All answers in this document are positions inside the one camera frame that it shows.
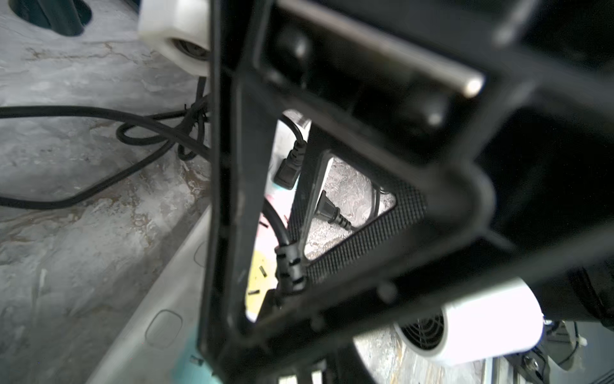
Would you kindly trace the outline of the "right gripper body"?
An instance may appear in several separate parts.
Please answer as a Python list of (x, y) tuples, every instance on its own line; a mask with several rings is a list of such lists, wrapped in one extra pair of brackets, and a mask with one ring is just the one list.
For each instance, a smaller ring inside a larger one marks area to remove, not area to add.
[[(511, 278), (613, 326), (610, 1), (214, 1), (198, 348), (224, 383)], [(246, 318), (278, 119), (312, 122), (289, 214), (307, 277)]]

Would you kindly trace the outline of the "white multicolour power strip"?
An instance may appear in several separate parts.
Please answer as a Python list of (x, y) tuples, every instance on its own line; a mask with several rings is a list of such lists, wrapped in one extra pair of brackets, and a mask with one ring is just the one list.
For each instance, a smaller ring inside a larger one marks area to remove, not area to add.
[[(287, 225), (296, 187), (272, 178), (294, 146), (278, 121), (265, 196)], [(222, 383), (197, 351), (201, 290), (208, 251), (211, 206), (153, 284), (86, 383)], [(275, 288), (277, 240), (261, 216), (246, 292), (246, 317), (254, 322), (266, 292)]]

